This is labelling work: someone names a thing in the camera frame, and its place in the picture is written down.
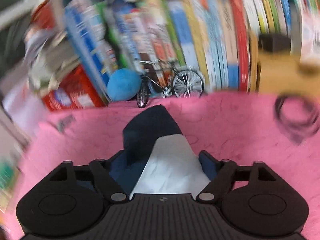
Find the toy bicycle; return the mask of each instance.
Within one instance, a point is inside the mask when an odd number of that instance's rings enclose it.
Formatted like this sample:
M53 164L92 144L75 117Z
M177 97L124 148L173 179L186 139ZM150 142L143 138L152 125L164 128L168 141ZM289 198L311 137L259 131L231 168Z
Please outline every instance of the toy bicycle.
M168 62L168 68L160 67L160 60L155 62L153 61L140 61L142 64L150 64L155 67L155 70L144 69L143 74L141 75L141 86L139 92L137 93L137 105L139 108L145 108L149 96L150 96L150 87L155 85L160 88L163 93L163 97L170 97L174 93L178 98L188 98L191 96L199 97L204 91L204 82L202 78L198 75L197 72L191 69L184 69L178 71L175 67L174 62ZM158 73L170 70L172 73L171 78L166 86L161 86L150 78L148 73Z

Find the coiled black cable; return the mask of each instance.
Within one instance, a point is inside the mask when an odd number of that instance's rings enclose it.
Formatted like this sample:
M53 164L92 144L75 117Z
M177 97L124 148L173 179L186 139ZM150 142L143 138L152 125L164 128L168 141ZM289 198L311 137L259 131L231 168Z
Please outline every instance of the coiled black cable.
M290 120L282 112L282 107L288 99L296 99L303 103L304 109L309 114L306 121ZM306 138L314 136L320 129L319 110L316 104L300 95L280 95L275 101L275 117L280 126L289 134L290 140L298 145Z

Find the bicycle wheel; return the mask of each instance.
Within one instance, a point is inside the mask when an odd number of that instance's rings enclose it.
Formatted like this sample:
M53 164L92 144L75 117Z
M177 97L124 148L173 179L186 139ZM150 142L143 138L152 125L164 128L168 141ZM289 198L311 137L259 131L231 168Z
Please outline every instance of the bicycle wheel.
M176 97L199 97L203 93L202 78L192 70L178 72L172 81L172 90Z
M137 105L139 108L145 108L148 101L149 101L148 86L145 82L142 82L140 90L137 93Z

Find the pink tablecloth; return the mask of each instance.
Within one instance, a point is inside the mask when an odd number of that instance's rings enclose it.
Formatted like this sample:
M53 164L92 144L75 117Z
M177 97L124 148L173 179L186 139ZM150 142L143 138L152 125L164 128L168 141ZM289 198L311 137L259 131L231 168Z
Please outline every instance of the pink tablecloth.
M266 162L307 200L310 212L302 233L307 239L320 239L320 133L299 146L293 144L274 120L274 100L269 96L216 93L200 99L154 99L148 106L163 104L196 154L206 150L217 159L232 159L239 165ZM64 135L47 123L41 124L21 164L24 175L12 211L5 217L12 240L23 235L15 217L17 201L64 160L83 165L111 157L123 148L123 128L141 111L135 101L73 111L76 121ZM68 114L52 114L49 120L55 122Z

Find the pink cloth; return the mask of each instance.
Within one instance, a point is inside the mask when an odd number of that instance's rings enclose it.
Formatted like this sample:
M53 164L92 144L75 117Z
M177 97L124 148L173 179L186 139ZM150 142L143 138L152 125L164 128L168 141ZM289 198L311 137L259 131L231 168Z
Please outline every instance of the pink cloth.
M271 96L215 93L200 99L154 99L148 106L163 104L196 154L206 150L217 159L232 159L239 165L266 162L307 200L310 211L303 236L320 239L320 133L299 146L293 144L274 120L274 101ZM50 115L49 120L56 122L72 113L76 121L65 134L41 124L21 163L24 175L12 201L13 209L5 217L12 240L23 236L15 217L18 200L64 160L84 165L97 158L108 159L123 149L122 130L141 111L132 101Z

